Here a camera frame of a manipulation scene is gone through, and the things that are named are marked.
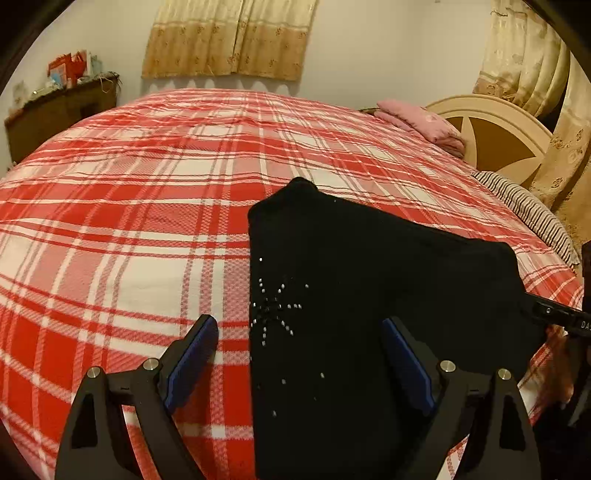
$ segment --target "dresser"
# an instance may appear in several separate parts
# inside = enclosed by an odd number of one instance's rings
[[[43,142],[80,120],[117,104],[119,76],[103,75],[71,89],[51,92],[28,102],[4,121],[12,164],[18,164]]]

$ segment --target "beige curtain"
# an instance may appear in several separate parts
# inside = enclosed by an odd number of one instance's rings
[[[566,98],[550,147],[530,190],[561,220],[575,247],[591,240],[591,83],[570,59]]]
[[[245,0],[234,50],[238,73],[299,80],[315,6],[316,0]]]
[[[564,92],[569,60],[566,44],[522,0],[492,0],[491,35],[474,93],[544,116]]]
[[[163,0],[146,47],[143,78],[227,75],[242,0]]]

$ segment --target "metal screw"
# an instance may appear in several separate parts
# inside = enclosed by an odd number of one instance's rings
[[[444,360],[439,364],[439,367],[441,367],[441,370],[448,374],[456,371],[456,364],[451,360]]]
[[[500,368],[497,374],[501,380],[511,380],[512,377],[511,372],[509,372],[506,368]]]
[[[86,372],[86,376],[88,378],[96,378],[100,375],[100,367],[90,367],[88,372]]]
[[[144,370],[155,370],[159,365],[157,358],[148,358],[144,362]]]

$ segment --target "black garment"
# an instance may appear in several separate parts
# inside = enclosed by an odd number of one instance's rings
[[[505,367],[521,378],[544,341],[520,313],[524,286],[507,244],[412,223],[301,178],[248,218],[262,480],[393,477],[424,419],[388,370],[388,316],[472,372]]]

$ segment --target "red plaid bedsheet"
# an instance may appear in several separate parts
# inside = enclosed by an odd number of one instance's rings
[[[528,291],[578,306],[575,275],[469,173],[371,116],[238,90],[158,93],[59,134],[0,181],[0,411],[12,438],[52,478],[87,369],[135,368],[211,313],[217,352],[175,421],[208,479],[255,478],[246,214],[296,176],[507,242]],[[548,354],[538,352],[522,386],[530,409]],[[143,474],[158,478],[134,411],[125,418]]]

